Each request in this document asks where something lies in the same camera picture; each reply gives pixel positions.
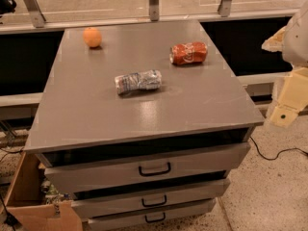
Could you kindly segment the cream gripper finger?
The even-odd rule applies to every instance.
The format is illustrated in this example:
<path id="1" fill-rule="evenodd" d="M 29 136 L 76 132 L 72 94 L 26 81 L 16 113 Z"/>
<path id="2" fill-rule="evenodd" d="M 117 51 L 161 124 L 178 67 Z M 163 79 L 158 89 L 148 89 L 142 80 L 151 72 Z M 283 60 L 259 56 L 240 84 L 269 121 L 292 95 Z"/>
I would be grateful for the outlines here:
<path id="1" fill-rule="evenodd" d="M 287 128 L 308 106 L 308 68 L 292 70 L 283 78 L 282 85 L 276 88 L 276 92 L 269 122 L 277 127 Z"/>

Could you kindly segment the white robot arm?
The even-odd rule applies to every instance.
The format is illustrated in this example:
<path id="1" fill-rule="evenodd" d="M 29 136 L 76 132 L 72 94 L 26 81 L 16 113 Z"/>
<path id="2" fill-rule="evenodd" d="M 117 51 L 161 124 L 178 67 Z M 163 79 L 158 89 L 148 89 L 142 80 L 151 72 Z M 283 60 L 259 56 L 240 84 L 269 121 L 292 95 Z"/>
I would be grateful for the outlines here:
<path id="1" fill-rule="evenodd" d="M 308 106 L 308 1 L 286 26 L 282 57 L 294 69 L 284 77 L 269 122 L 287 128 Z"/>

